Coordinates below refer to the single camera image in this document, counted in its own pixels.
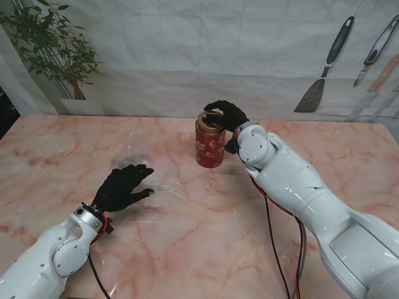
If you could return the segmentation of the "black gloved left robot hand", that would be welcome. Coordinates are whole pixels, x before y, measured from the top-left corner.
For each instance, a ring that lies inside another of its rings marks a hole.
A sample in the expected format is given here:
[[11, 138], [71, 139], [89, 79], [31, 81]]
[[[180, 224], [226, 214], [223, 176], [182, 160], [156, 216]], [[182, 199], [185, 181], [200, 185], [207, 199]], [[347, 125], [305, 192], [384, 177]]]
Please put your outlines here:
[[98, 189], [90, 206], [99, 212], [118, 212], [151, 196], [153, 189], [147, 188], [136, 193], [133, 190], [153, 172], [154, 169], [145, 164], [129, 164], [122, 169], [113, 169]]

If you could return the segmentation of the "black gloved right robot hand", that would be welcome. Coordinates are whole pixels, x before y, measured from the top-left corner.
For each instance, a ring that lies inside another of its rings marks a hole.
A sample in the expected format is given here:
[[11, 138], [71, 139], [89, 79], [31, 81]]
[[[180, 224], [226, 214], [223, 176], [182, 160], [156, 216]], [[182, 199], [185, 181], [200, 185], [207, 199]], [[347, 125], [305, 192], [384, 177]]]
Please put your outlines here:
[[236, 128], [249, 121], [246, 114], [235, 104], [218, 100], [204, 107], [207, 122], [221, 126], [226, 131], [234, 132]]

